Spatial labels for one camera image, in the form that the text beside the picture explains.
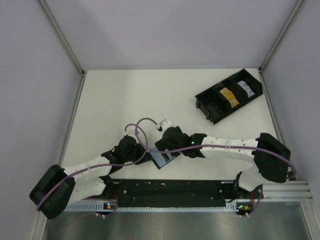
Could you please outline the silver card in bin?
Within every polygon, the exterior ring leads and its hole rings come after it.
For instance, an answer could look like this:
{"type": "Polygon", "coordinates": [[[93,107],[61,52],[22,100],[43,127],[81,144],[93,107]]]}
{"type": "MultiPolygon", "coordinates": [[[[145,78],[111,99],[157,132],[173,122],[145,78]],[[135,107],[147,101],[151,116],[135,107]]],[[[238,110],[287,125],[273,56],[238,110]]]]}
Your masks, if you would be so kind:
{"type": "Polygon", "coordinates": [[[255,92],[250,87],[246,87],[244,90],[249,98],[255,95],[255,92]]]}
{"type": "Polygon", "coordinates": [[[243,80],[239,81],[238,84],[239,84],[243,89],[249,89],[249,88],[250,88],[249,85],[248,85],[245,81],[243,81],[243,80]]]}

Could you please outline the black left storage bin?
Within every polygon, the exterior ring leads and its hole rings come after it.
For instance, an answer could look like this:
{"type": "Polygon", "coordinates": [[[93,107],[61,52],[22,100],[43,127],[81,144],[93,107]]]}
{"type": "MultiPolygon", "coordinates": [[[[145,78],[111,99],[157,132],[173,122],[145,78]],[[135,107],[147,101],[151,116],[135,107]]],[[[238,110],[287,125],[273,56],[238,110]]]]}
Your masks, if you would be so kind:
{"type": "Polygon", "coordinates": [[[198,93],[195,98],[196,108],[213,124],[217,124],[232,113],[229,101],[213,87],[198,93]]]}

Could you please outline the front aluminium frame rail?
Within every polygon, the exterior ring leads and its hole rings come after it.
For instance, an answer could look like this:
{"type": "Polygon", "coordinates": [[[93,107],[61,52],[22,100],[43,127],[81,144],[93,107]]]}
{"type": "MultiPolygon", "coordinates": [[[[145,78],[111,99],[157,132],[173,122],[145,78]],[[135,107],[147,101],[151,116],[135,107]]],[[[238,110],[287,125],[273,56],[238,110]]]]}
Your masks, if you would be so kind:
{"type": "Polygon", "coordinates": [[[307,181],[268,182],[263,185],[263,202],[308,202],[313,200],[307,181]]]}

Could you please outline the lower silver card in bin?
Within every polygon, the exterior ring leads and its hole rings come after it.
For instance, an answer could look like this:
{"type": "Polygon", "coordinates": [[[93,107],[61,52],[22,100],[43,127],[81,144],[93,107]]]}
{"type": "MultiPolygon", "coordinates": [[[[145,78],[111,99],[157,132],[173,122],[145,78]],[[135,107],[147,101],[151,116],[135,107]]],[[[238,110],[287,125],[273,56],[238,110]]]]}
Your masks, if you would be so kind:
{"type": "Polygon", "coordinates": [[[255,92],[250,87],[246,87],[244,90],[249,98],[255,95],[255,92]]]}

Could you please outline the aluminium corner frame post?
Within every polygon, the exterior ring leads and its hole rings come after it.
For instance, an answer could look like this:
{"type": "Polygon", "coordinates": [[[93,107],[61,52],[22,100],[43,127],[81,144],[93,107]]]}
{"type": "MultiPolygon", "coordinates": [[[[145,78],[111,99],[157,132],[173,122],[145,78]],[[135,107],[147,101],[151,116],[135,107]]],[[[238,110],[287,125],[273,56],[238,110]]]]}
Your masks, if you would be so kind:
{"type": "Polygon", "coordinates": [[[259,72],[261,74],[264,72],[264,70],[266,70],[266,68],[269,65],[270,61],[272,60],[274,54],[276,53],[278,47],[280,46],[280,44],[284,40],[287,32],[289,31],[292,24],[294,23],[294,21],[296,20],[296,18],[300,14],[300,12],[302,11],[306,2],[307,2],[306,0],[296,0],[295,1],[293,9],[291,10],[289,16],[286,18],[283,26],[281,27],[279,33],[277,34],[275,40],[272,43],[271,48],[268,50],[260,67],[258,68],[259,72]]]}

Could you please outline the stack of black cards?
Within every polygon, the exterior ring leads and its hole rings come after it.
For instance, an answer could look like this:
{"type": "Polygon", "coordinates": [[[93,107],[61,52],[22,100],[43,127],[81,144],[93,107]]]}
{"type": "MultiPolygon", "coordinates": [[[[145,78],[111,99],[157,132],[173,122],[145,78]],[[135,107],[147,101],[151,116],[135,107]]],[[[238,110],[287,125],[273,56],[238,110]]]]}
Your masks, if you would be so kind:
{"type": "Polygon", "coordinates": [[[217,118],[224,113],[223,109],[215,101],[210,102],[207,108],[213,118],[217,118]]]}

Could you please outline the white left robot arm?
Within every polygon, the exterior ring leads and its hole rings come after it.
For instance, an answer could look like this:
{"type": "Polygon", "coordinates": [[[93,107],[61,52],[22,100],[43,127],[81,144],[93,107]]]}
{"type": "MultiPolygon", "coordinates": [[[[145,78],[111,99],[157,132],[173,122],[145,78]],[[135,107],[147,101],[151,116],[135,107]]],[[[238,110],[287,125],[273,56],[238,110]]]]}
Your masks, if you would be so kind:
{"type": "Polygon", "coordinates": [[[29,198],[37,211],[51,220],[67,206],[101,195],[110,181],[110,174],[151,159],[150,153],[134,137],[126,135],[117,146],[92,160],[69,167],[52,165],[31,190],[29,198]]]}

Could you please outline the gold VIP card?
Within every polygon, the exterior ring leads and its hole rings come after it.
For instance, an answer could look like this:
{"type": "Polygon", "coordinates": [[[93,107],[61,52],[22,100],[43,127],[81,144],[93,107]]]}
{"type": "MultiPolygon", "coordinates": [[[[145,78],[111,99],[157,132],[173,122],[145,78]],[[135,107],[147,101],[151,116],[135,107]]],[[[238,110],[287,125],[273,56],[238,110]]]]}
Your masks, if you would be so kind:
{"type": "Polygon", "coordinates": [[[229,92],[229,93],[227,93],[227,94],[225,95],[226,99],[227,99],[227,97],[231,97],[231,96],[234,96],[234,94],[233,94],[232,92],[229,92]]]}
{"type": "Polygon", "coordinates": [[[237,100],[236,98],[229,100],[229,102],[230,102],[230,104],[231,104],[232,106],[236,106],[236,105],[239,104],[239,102],[238,102],[238,100],[237,100]]]}

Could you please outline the upper silver card in bin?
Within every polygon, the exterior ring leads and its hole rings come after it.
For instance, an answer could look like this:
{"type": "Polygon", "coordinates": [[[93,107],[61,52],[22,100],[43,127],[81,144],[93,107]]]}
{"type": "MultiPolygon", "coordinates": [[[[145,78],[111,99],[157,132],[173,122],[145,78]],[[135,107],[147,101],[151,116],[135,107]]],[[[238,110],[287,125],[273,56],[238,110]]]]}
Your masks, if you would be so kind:
{"type": "Polygon", "coordinates": [[[250,88],[249,85],[248,85],[245,81],[243,81],[243,80],[239,81],[238,84],[239,84],[243,89],[249,89],[249,88],[250,88]]]}

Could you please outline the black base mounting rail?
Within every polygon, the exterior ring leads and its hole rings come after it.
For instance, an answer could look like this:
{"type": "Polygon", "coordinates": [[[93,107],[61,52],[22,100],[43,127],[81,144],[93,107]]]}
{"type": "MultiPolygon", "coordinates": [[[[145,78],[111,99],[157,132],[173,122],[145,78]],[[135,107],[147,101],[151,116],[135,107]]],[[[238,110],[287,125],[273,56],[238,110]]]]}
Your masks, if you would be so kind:
{"type": "Polygon", "coordinates": [[[259,198],[259,189],[235,192],[219,180],[113,179],[102,192],[120,207],[222,207],[227,201],[259,198]]]}

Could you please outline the left aluminium frame post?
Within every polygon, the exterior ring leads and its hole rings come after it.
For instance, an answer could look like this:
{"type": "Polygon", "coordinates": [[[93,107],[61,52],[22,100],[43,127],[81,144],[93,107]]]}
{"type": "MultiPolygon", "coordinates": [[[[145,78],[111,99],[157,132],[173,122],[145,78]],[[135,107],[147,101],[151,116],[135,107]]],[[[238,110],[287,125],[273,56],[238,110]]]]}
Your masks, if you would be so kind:
{"type": "Polygon", "coordinates": [[[36,1],[41,8],[43,14],[45,15],[46,19],[48,20],[55,36],[57,37],[59,43],[61,44],[65,54],[67,55],[68,59],[70,60],[71,64],[74,66],[75,70],[79,74],[79,76],[83,77],[85,74],[85,70],[82,68],[80,62],[78,61],[71,45],[69,44],[65,34],[63,33],[62,29],[60,28],[53,12],[51,11],[48,3],[46,0],[37,0],[36,1]]]}

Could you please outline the black storage bin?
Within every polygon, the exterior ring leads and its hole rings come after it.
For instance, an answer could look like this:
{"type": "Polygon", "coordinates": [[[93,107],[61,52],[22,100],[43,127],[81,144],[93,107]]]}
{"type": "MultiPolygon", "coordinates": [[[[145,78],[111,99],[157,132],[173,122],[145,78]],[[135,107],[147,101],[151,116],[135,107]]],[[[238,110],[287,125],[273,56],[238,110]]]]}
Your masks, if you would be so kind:
{"type": "Polygon", "coordinates": [[[213,87],[198,93],[195,98],[196,108],[213,124],[217,124],[232,113],[229,101],[213,87]]]}
{"type": "Polygon", "coordinates": [[[255,92],[255,95],[248,97],[245,89],[239,84],[240,88],[244,90],[249,101],[256,99],[263,94],[263,87],[260,81],[258,81],[253,75],[251,75],[246,69],[241,69],[233,75],[233,80],[238,84],[239,81],[245,81],[249,87],[255,92]]]}

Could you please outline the black leather card holder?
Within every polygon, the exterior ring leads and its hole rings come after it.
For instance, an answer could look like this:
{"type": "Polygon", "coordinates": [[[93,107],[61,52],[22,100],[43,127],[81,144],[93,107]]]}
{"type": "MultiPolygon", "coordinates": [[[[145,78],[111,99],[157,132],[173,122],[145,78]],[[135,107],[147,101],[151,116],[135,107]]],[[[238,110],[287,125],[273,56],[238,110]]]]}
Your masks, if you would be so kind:
{"type": "Polygon", "coordinates": [[[181,155],[181,152],[158,153],[157,151],[158,149],[154,148],[152,151],[149,151],[149,154],[152,157],[152,162],[159,170],[181,155]]]}

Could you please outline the black right storage bin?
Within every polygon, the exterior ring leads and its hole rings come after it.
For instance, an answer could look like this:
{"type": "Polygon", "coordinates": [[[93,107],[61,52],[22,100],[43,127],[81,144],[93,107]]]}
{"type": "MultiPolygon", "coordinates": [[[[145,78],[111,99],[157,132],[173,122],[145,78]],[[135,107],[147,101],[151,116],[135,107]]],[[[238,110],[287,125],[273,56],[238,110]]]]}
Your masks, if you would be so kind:
{"type": "Polygon", "coordinates": [[[248,97],[245,89],[239,84],[240,88],[244,90],[249,101],[256,99],[263,94],[263,87],[260,81],[258,81],[253,75],[251,75],[246,69],[241,69],[233,75],[233,80],[238,84],[239,81],[245,81],[249,87],[255,92],[255,95],[248,97]]]}

